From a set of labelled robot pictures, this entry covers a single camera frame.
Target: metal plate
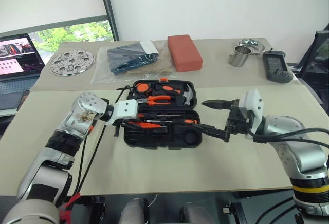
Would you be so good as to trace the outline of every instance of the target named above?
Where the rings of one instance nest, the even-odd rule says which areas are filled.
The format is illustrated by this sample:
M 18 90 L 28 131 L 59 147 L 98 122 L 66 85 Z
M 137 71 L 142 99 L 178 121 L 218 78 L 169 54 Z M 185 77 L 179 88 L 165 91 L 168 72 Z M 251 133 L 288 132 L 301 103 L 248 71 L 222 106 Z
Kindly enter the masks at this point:
M 73 76 L 82 73 L 93 65 L 95 57 L 86 50 L 72 50 L 51 60 L 50 71 L 58 76 Z
M 254 39 L 241 39 L 238 43 L 238 46 L 245 46 L 251 50 L 251 55 L 256 55 L 263 53 L 265 51 L 265 46 Z

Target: yellow stripe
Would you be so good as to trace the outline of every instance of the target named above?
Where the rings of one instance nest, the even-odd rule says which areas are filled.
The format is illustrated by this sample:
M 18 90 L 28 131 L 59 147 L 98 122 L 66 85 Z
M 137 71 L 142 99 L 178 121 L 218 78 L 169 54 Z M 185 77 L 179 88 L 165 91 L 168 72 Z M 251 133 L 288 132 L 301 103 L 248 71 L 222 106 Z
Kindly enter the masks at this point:
M 322 193 L 329 191 L 329 185 L 318 187 L 318 188 L 301 188 L 293 185 L 293 189 L 298 192 L 305 192 L 305 193 Z

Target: green tree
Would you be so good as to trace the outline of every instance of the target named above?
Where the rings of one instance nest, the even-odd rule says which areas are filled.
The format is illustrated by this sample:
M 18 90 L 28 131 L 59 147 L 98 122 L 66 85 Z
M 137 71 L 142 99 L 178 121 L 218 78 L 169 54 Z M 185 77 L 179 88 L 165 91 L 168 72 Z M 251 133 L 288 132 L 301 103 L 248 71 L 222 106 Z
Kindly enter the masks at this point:
M 42 30 L 37 33 L 43 42 L 35 42 L 34 44 L 38 50 L 46 52 L 56 52 L 59 45 L 63 42 L 113 41 L 108 21 Z

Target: black tool case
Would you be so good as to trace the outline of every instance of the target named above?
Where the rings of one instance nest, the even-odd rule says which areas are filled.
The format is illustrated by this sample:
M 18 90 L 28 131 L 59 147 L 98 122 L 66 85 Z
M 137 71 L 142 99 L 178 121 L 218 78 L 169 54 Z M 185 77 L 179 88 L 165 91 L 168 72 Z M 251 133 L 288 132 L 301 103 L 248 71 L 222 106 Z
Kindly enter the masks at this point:
M 148 85 L 142 92 L 138 91 L 138 86 Z M 186 104 L 186 97 L 182 93 L 192 92 L 190 104 Z M 124 128 L 124 141 L 130 147 L 157 148 L 168 147 L 169 149 L 195 148 L 202 142 L 202 133 L 192 124 L 181 124 L 185 120 L 193 120 L 200 124 L 200 118 L 193 108 L 197 104 L 194 86 L 189 81 L 180 80 L 139 80 L 136 81 L 127 96 L 127 99 L 147 98 L 148 96 L 170 96 L 170 104 L 148 105 L 138 104 L 139 118 L 136 122 L 146 122 L 146 120 L 157 120 L 160 122 L 150 122 L 163 127 L 155 129 Z M 157 100 L 157 102 L 168 102 L 168 100 Z

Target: laptop screen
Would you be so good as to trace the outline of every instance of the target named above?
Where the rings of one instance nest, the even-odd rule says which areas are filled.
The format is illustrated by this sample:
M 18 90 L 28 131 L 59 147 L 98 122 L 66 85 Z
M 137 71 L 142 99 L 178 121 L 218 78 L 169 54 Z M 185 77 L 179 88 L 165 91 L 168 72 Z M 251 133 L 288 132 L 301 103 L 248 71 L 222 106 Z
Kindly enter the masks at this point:
M 0 80 L 39 74 L 44 66 L 28 34 L 0 38 Z

